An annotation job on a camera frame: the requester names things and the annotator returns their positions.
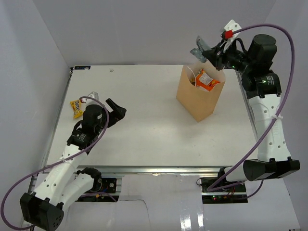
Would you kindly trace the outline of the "silver grey foil packet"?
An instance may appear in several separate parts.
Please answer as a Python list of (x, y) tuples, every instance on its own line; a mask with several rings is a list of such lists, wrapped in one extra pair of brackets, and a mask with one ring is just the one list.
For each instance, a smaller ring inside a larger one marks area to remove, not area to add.
[(204, 42), (204, 40), (197, 36), (196, 38), (196, 45), (197, 48), (193, 48), (190, 50), (190, 53), (195, 56), (200, 62), (205, 63), (207, 61), (207, 58), (203, 55), (203, 52), (207, 50), (211, 50), (211, 48)]

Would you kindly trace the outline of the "orange white snack bag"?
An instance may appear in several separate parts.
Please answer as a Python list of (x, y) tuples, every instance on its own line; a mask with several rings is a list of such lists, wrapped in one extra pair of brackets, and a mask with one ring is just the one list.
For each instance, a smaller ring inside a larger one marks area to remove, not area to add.
[(203, 91), (211, 91), (219, 83), (219, 80), (211, 78), (204, 69), (200, 69), (195, 78), (195, 86)]

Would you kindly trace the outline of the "yellow M&M's packet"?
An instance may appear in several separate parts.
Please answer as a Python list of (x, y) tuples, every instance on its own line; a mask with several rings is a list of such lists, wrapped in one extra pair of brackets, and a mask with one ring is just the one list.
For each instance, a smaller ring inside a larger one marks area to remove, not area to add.
[(83, 115), (83, 111), (81, 109), (81, 100), (74, 100), (70, 102), (70, 105), (73, 109), (73, 119), (77, 119)]

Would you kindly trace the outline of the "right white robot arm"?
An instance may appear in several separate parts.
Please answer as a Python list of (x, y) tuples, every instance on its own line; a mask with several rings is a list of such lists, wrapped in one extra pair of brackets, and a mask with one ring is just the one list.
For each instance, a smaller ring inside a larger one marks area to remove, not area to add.
[(229, 47), (220, 42), (203, 52), (217, 70), (231, 68), (241, 78), (257, 141), (237, 164), (220, 170), (209, 192), (228, 192), (247, 180), (279, 179), (300, 169), (284, 138), (281, 110), (286, 99), (281, 97), (279, 77), (270, 68), (276, 52), (275, 38), (266, 34), (254, 36), (247, 51), (237, 50), (235, 42)]

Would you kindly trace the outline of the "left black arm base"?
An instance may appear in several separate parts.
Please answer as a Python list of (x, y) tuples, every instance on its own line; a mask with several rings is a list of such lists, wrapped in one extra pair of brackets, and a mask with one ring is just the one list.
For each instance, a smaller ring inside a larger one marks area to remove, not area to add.
[(115, 193), (117, 187), (116, 178), (101, 178), (98, 180), (97, 192)]

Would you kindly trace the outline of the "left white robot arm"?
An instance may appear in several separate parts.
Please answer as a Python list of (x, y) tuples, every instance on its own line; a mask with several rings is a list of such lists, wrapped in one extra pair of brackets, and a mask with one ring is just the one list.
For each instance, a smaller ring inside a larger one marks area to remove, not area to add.
[(95, 98), (87, 96), (85, 100), (82, 119), (76, 122), (59, 163), (51, 168), (33, 192), (24, 193), (20, 199), (24, 220), (45, 231), (56, 230), (64, 218), (64, 212), (83, 193), (97, 192), (101, 188), (101, 174), (95, 169), (87, 168), (79, 172), (75, 180), (70, 179), (107, 128), (126, 115), (127, 110), (111, 99), (106, 100), (111, 111)]

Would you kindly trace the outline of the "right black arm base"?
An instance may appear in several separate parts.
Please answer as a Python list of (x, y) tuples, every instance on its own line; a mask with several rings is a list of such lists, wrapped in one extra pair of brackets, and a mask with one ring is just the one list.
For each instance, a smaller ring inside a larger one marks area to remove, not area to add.
[(219, 182), (215, 186), (211, 186), (215, 183), (217, 178), (211, 177), (200, 177), (197, 179), (196, 184), (202, 188), (202, 192), (206, 193), (212, 193), (212, 192), (225, 192), (228, 191), (229, 188), (233, 189), (236, 188), (238, 185), (243, 184), (243, 181), (234, 181), (234, 182), (228, 182), (226, 180), (223, 180)]

